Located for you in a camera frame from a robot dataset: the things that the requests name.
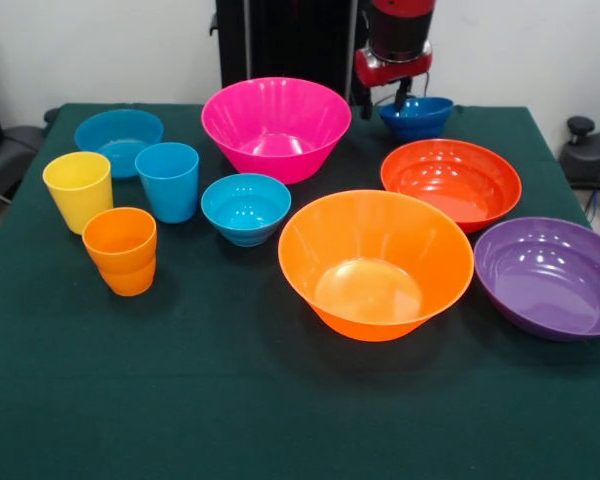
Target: yellow cup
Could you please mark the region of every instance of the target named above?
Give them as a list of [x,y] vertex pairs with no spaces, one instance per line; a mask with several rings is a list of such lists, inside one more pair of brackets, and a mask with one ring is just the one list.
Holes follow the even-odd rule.
[[80,235],[95,215],[113,208],[111,164],[104,155],[63,155],[45,167],[42,179],[73,233]]

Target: red-orange bowl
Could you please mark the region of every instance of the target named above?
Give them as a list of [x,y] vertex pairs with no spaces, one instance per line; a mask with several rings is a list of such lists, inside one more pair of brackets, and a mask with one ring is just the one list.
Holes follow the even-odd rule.
[[459,140],[422,140],[397,148],[382,163],[385,190],[419,198],[449,215],[465,233],[509,213],[522,182],[500,155]]

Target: blue cup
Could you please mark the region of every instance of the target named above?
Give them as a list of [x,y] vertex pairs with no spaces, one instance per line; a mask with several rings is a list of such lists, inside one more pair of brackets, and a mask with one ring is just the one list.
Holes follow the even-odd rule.
[[183,143],[159,143],[136,157],[136,170],[154,216],[181,223],[196,212],[199,156]]

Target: orange cup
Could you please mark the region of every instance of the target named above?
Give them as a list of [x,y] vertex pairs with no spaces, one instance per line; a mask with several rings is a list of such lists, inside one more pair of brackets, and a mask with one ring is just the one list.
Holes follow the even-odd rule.
[[131,207],[102,212],[87,223],[82,241],[117,295],[140,295],[153,283],[158,233],[148,212]]

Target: purple bowl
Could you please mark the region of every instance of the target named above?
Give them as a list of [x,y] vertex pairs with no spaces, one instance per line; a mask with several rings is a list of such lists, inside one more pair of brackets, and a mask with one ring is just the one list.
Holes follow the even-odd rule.
[[476,273],[514,325],[557,341],[600,337],[600,236],[555,218],[527,217],[487,230]]

